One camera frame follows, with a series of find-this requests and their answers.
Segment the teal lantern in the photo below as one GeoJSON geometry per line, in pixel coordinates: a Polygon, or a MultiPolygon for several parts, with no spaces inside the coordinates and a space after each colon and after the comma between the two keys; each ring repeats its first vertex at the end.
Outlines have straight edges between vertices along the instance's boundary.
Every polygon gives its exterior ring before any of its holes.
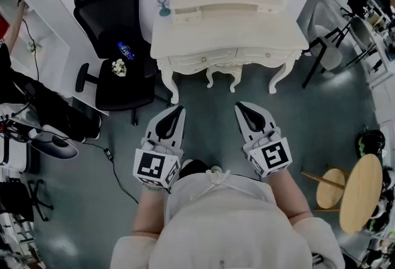
{"type": "Polygon", "coordinates": [[[166,16],[170,15],[171,11],[170,11],[170,9],[166,6],[167,0],[156,0],[156,1],[160,4],[159,15],[160,15],[161,17],[166,17],[166,16]]]}

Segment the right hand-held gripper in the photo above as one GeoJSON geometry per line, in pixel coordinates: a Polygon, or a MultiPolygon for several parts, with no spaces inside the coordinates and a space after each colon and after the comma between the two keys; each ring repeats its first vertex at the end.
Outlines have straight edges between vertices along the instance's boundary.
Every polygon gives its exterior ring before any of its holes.
{"type": "Polygon", "coordinates": [[[264,178],[287,168],[292,162],[286,138],[271,113],[251,102],[235,103],[240,132],[247,142],[243,152],[256,173],[264,178]]]}

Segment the cream carved stool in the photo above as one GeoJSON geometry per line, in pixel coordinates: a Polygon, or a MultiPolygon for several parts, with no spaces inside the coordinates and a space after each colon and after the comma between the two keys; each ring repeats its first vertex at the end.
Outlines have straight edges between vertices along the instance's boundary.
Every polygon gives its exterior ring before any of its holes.
{"type": "Polygon", "coordinates": [[[233,82],[230,85],[230,91],[235,93],[235,86],[237,86],[242,77],[243,66],[210,66],[206,70],[206,77],[208,80],[207,88],[211,88],[214,85],[213,74],[220,72],[222,74],[229,74],[233,77],[233,82]]]}

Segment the small white flower bunch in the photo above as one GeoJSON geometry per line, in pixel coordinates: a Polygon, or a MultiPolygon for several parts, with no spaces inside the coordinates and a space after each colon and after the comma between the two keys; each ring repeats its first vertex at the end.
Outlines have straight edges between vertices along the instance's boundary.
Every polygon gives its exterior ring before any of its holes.
{"type": "Polygon", "coordinates": [[[127,74],[127,68],[125,66],[125,62],[122,59],[113,61],[112,72],[118,77],[125,77],[127,74]]]}

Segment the person's left forearm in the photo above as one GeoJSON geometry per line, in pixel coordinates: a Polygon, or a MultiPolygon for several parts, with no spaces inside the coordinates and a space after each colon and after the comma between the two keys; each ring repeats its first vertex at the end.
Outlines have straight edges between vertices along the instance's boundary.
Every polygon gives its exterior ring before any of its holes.
{"type": "Polygon", "coordinates": [[[164,228],[165,192],[143,186],[135,219],[132,236],[158,239],[164,228]]]}

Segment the person's black shoe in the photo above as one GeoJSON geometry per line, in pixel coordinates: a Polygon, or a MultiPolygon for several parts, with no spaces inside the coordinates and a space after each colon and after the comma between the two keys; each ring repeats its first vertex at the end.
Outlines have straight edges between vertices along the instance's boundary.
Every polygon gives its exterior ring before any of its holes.
{"type": "Polygon", "coordinates": [[[210,168],[203,161],[197,159],[187,159],[182,163],[179,179],[182,179],[188,175],[205,173],[207,170],[210,170],[210,168]]]}

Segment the blue water bottle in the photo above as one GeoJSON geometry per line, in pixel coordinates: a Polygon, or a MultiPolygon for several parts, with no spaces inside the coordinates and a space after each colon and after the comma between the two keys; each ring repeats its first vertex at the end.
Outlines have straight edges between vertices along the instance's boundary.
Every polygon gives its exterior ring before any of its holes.
{"type": "Polygon", "coordinates": [[[128,60],[133,60],[135,58],[134,52],[131,50],[129,46],[124,44],[123,42],[118,42],[117,46],[120,50],[120,52],[128,59],[128,60]]]}

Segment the grey chair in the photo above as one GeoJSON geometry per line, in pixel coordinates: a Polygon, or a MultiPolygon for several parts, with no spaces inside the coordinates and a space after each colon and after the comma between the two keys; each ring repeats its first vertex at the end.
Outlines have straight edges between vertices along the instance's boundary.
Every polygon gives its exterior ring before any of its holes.
{"type": "Polygon", "coordinates": [[[336,45],[335,37],[339,35],[341,30],[336,22],[335,15],[323,3],[316,3],[313,13],[307,27],[307,35],[309,42],[315,41],[319,38],[322,42],[311,48],[310,52],[318,57],[326,46],[325,52],[322,55],[320,65],[325,70],[333,70],[338,67],[342,61],[342,54],[336,45]]]}
{"type": "Polygon", "coordinates": [[[351,18],[347,32],[349,32],[362,51],[359,55],[350,60],[345,67],[348,67],[352,63],[360,62],[364,57],[371,56],[376,53],[376,45],[372,40],[370,30],[364,24],[364,21],[360,17],[351,18]]]}

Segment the black green helmet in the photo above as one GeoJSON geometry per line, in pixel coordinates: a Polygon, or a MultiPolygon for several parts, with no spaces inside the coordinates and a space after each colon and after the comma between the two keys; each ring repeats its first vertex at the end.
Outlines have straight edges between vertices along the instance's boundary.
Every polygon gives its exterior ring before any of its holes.
{"type": "Polygon", "coordinates": [[[358,135],[355,146],[359,157],[373,154],[380,158],[385,143],[385,136],[380,130],[365,130],[358,135]]]}

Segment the black office chair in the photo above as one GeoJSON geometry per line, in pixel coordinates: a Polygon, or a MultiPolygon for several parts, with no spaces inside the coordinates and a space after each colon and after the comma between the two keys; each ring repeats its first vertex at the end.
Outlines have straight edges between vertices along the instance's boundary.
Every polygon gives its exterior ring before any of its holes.
{"type": "Polygon", "coordinates": [[[74,17],[102,60],[98,76],[89,74],[89,64],[80,67],[75,91],[86,83],[96,85],[94,105],[108,112],[131,111],[131,124],[136,126],[137,110],[155,99],[169,103],[155,93],[157,62],[151,57],[151,44],[142,35],[139,23],[139,0],[74,0],[74,17]],[[128,60],[117,43],[123,42],[135,54],[128,60]],[[112,62],[122,59],[127,68],[125,77],[112,72],[112,62]]]}

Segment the white ornate dressing table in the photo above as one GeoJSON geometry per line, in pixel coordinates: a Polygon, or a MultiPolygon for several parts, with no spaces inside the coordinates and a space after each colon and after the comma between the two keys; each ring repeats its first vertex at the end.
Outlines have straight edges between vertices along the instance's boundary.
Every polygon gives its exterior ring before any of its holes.
{"type": "Polygon", "coordinates": [[[165,87],[171,92],[171,103],[179,101],[173,74],[191,75],[210,66],[258,64],[275,68],[268,91],[276,93],[277,83],[293,69],[295,61],[308,48],[301,29],[286,12],[287,0],[169,0],[170,11],[200,7],[201,19],[191,23],[173,23],[172,15],[154,19],[151,57],[156,60],[165,87]],[[257,12],[261,4],[283,5],[279,14],[257,12]],[[206,66],[173,66],[169,56],[183,56],[226,48],[272,48],[292,50],[286,61],[237,58],[206,66]]]}

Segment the white ornate drawer with knob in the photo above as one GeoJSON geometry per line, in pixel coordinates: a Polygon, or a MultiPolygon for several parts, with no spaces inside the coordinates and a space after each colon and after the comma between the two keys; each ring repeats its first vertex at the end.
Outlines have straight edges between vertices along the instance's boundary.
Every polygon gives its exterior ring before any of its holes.
{"type": "Polygon", "coordinates": [[[272,48],[238,48],[237,58],[286,61],[292,50],[272,49],[272,48]]]}
{"type": "Polygon", "coordinates": [[[216,49],[213,51],[199,52],[183,56],[169,56],[169,61],[173,66],[191,67],[206,66],[218,62],[234,59],[236,48],[216,49]]]}

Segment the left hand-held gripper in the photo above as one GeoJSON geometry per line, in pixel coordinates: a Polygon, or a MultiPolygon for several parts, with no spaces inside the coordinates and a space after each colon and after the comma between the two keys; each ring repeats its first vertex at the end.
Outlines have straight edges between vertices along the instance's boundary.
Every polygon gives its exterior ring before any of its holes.
{"type": "Polygon", "coordinates": [[[133,166],[133,176],[143,184],[169,191],[176,181],[184,155],[179,148],[185,117],[185,108],[174,106],[163,110],[149,121],[146,138],[141,140],[141,147],[135,151],[133,166]]]}

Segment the round wooden stool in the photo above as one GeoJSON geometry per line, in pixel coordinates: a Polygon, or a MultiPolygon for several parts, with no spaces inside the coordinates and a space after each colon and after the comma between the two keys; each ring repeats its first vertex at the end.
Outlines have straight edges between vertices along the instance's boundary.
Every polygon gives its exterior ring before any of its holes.
{"type": "Polygon", "coordinates": [[[318,182],[315,196],[317,206],[315,210],[339,212],[339,208],[336,206],[343,197],[346,180],[350,173],[339,168],[330,167],[321,177],[305,171],[302,171],[301,174],[318,182]]]}

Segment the person's white top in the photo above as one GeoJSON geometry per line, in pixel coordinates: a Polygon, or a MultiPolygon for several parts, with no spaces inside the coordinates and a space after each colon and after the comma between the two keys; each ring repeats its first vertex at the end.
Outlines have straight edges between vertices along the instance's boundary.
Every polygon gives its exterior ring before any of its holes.
{"type": "Polygon", "coordinates": [[[211,168],[164,192],[159,238],[120,238],[110,269],[345,269],[331,226],[290,224],[266,179],[211,168]]]}

